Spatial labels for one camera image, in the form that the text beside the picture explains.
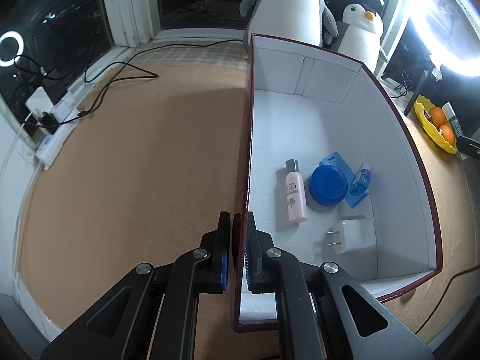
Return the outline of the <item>pink lotion bottle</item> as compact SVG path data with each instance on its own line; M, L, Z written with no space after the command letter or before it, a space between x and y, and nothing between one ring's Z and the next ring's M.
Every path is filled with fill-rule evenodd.
M286 204L289 222L300 224L308 220L304 179L296 159L286 161Z

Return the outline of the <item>white power strip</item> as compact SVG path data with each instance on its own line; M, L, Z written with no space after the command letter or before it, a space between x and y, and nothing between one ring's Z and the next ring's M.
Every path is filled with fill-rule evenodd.
M59 102L47 111L58 127L53 133L47 133L36 150L37 160L45 171L53 165L65 141L80 123L80 111L74 106L74 102L75 97L67 91Z

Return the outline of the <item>blue round tin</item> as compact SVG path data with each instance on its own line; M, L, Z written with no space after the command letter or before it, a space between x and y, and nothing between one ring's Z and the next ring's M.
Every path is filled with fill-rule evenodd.
M308 189L312 198L323 206L340 203L347 194L347 180L337 167L319 165L311 174Z

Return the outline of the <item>white usb charger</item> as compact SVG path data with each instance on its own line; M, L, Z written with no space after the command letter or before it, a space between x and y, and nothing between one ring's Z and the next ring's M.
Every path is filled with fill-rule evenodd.
M335 254L356 252L376 244L374 223L370 218L340 220L325 235L327 245Z

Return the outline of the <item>light blue phone stand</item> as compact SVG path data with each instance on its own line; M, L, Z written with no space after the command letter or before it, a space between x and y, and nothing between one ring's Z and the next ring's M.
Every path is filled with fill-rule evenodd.
M350 193L350 188L351 188L351 185L352 185L352 181L354 180L354 178L356 176L356 173L354 173L352 171L352 169L347 164L347 162L343 159L343 157L340 155L340 153L338 153L338 152L332 153L331 155L322 159L320 161L320 165L323 165L323 166L330 165L330 166L333 166L333 167L337 167L337 169L341 173L343 173L343 175L346 177L348 190L347 190L347 193L346 193L346 196L345 196L345 200L346 200L346 203L349 205L350 208L352 208L352 209L356 208L358 205L360 205L360 203L363 202L363 200L366 199L366 197L368 197L369 188L367 190L367 193L364 193L360 196L355 197L355 196L352 196L352 194Z

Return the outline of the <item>yellow fruit bowl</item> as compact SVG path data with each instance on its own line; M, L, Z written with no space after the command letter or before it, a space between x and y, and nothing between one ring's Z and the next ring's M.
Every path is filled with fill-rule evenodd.
M456 139L442 109L422 95L416 98L413 108L420 125L431 140L445 152L456 154Z

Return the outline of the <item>white wall charger block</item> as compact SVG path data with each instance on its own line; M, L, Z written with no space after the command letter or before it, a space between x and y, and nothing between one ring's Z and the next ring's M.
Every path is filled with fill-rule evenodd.
M45 89L40 86L26 100L25 106L35 119L41 119L45 112L48 113L54 107L54 103Z

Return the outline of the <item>large plush penguin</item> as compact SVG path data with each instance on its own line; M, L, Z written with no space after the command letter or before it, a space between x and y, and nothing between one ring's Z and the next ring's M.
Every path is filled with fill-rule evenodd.
M325 0L241 0L239 13L248 18L243 34L245 49L252 34L301 41L317 47L338 37L334 15Z

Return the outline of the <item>green white glue stick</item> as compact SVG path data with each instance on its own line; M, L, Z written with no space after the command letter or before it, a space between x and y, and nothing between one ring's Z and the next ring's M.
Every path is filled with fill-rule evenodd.
M463 129L461 128L459 119L457 118L456 112L453 110L450 102L446 102L442 106L442 111L445 114L445 117L450 124L455 136L462 137L464 135Z

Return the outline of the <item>clear blue sanitizer bottle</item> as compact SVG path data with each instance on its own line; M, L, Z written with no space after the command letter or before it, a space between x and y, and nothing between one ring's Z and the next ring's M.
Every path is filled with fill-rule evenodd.
M364 163L358 172L355 174L355 178L352 181L350 188L350 193L352 196L360 196L366 194L367 190L371 184L372 172L371 166L367 163Z

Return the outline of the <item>small plush penguin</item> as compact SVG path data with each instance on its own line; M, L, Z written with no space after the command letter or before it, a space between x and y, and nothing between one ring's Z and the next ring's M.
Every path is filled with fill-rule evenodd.
M351 3L344 8L337 29L339 35L332 48L342 55L361 61L374 72L381 50L382 17L375 10Z

